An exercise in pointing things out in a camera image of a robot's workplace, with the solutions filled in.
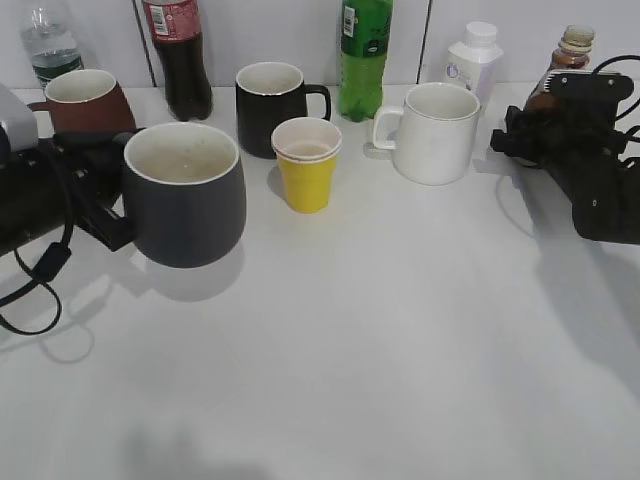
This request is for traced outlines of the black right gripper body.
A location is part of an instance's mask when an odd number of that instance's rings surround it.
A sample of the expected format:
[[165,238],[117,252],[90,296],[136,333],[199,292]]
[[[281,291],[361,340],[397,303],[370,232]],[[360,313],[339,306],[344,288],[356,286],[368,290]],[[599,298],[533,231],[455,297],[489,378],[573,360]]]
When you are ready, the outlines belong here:
[[618,156],[623,133],[588,111],[524,111],[510,106],[490,147],[542,169],[571,200],[618,200],[624,191]]

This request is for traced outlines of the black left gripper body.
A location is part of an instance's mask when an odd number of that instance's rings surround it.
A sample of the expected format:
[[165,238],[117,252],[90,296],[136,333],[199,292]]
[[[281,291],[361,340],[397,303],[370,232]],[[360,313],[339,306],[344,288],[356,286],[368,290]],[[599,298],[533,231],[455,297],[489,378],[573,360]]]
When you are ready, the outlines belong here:
[[67,132],[52,137],[75,224],[112,252],[135,239],[132,221],[114,211],[122,193],[124,147],[135,134],[134,130]]

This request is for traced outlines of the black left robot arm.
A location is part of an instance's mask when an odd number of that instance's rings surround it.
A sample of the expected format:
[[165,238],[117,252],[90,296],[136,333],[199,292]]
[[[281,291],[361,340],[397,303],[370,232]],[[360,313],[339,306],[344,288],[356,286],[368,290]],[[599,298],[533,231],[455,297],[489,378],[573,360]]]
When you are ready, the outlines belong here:
[[67,218],[111,251],[132,243],[133,222],[113,207],[122,193],[124,146],[138,131],[67,132],[1,155],[1,253]]

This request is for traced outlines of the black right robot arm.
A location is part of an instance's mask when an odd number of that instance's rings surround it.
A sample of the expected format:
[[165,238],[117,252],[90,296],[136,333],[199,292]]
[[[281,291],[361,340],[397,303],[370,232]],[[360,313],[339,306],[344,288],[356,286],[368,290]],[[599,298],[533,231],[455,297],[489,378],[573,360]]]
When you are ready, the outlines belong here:
[[620,157],[630,141],[615,129],[616,113],[606,102],[537,111],[511,105],[490,147],[544,170],[569,199],[581,237],[637,245],[639,158]]

